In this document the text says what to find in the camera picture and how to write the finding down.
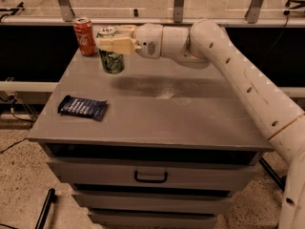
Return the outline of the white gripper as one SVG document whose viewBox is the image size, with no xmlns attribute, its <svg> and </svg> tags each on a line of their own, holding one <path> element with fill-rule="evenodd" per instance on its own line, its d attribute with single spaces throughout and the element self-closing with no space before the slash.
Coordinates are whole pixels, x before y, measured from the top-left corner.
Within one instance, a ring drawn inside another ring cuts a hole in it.
<svg viewBox="0 0 305 229">
<path fill-rule="evenodd" d="M 125 55 L 136 51 L 145 58 L 156 59 L 160 57 L 163 33 L 161 25 L 144 24 L 138 28 L 135 25 L 119 25 L 115 28 L 119 35 L 125 37 L 96 38 L 95 43 L 99 50 Z"/>
</svg>

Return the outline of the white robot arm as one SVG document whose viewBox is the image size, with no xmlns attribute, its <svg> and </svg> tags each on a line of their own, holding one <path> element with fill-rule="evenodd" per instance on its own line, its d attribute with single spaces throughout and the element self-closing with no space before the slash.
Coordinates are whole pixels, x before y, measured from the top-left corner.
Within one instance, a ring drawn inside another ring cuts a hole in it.
<svg viewBox="0 0 305 229">
<path fill-rule="evenodd" d="M 211 20 L 189 28 L 108 26 L 95 43 L 101 51 L 167 57 L 189 68 L 213 64 L 289 167 L 278 229 L 305 229 L 305 113 L 235 47 L 224 29 Z"/>
</svg>

